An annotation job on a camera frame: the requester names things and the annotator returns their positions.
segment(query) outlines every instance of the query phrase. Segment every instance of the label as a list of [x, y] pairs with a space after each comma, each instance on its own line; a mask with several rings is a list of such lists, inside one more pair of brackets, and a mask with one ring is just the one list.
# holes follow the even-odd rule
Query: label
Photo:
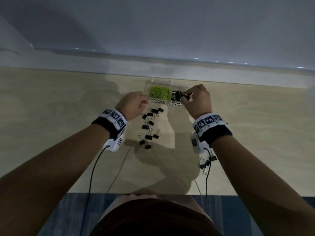
[[158, 99], [158, 98], [150, 98], [150, 102], [152, 102], [152, 103], [166, 104], [166, 100], [162, 100], [162, 99]]
[[177, 101], [170, 101], [169, 105], [185, 107], [185, 105], [182, 102], [177, 102]]

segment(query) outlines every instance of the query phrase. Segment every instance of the wrist band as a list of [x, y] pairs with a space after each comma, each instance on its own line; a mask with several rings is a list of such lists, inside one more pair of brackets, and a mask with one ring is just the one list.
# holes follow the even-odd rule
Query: wrist band
[[227, 124], [218, 114], [208, 113], [195, 120], [192, 127], [196, 131], [200, 141], [207, 141], [209, 145], [221, 136], [231, 135]]
[[98, 124], [109, 131], [110, 137], [116, 140], [120, 137], [127, 126], [124, 115], [116, 109], [106, 109], [91, 124]]

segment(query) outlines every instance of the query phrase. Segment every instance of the person's left hand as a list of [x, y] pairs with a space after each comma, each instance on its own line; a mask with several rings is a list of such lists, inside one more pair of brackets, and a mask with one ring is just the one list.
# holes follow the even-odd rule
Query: person's left hand
[[139, 116], [148, 104], [148, 96], [139, 91], [128, 93], [117, 103], [115, 108], [129, 121]]

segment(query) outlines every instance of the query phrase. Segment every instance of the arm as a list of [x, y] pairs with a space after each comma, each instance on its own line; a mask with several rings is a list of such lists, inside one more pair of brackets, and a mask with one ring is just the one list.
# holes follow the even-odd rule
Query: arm
[[[194, 119], [211, 113], [211, 99], [203, 85], [194, 86], [192, 102], [183, 102]], [[232, 186], [264, 235], [312, 235], [315, 210], [284, 180], [251, 154], [234, 137], [211, 143]]]
[[[116, 109], [127, 120], [148, 103], [141, 92], [126, 95]], [[78, 180], [110, 133], [92, 124], [25, 162], [0, 179], [0, 232], [37, 235], [58, 202]]]

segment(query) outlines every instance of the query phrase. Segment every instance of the forearm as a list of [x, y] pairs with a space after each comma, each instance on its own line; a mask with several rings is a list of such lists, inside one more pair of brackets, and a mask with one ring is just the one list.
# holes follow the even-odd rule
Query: forearm
[[36, 235], [108, 138], [103, 127], [90, 125], [3, 176], [2, 234]]
[[220, 137], [211, 145], [235, 191], [264, 233], [276, 234], [277, 229], [283, 233], [285, 228], [288, 233], [296, 233], [292, 227], [307, 229], [314, 222], [315, 210], [234, 137]]

